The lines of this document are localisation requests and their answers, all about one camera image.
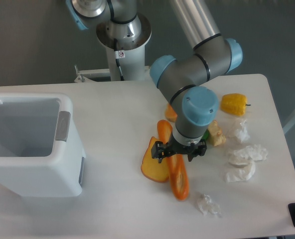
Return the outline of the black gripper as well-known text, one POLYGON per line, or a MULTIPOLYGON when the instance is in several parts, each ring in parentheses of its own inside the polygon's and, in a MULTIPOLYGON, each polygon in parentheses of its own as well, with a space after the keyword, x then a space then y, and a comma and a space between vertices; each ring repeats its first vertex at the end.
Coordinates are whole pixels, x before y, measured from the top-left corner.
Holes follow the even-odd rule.
POLYGON ((170 136, 167 144, 157 140, 151 148, 151 157, 162 163, 164 158, 171 157, 174 154, 187 155, 188 161, 191 162, 197 156, 204 156, 207 150, 207 144, 204 139, 187 142, 179 142, 173 135, 170 136))

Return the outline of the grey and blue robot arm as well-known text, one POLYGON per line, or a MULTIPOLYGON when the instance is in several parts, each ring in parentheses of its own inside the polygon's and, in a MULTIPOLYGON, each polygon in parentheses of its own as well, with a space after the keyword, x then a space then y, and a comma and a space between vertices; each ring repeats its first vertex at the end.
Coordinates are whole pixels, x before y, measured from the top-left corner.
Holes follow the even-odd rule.
MULTIPOLYGON (((203 156, 202 138, 218 110, 218 98, 204 83, 240 65, 241 46, 225 39, 202 0, 173 0, 171 6, 193 49, 193 55, 178 61, 165 55, 151 65, 149 74, 177 114, 169 140, 157 141, 153 158, 163 160, 185 154, 189 160, 203 156)), ((142 80, 145 45, 151 26, 137 10, 134 0, 68 0, 66 5, 80 30, 96 29, 105 47, 113 81, 142 80)))

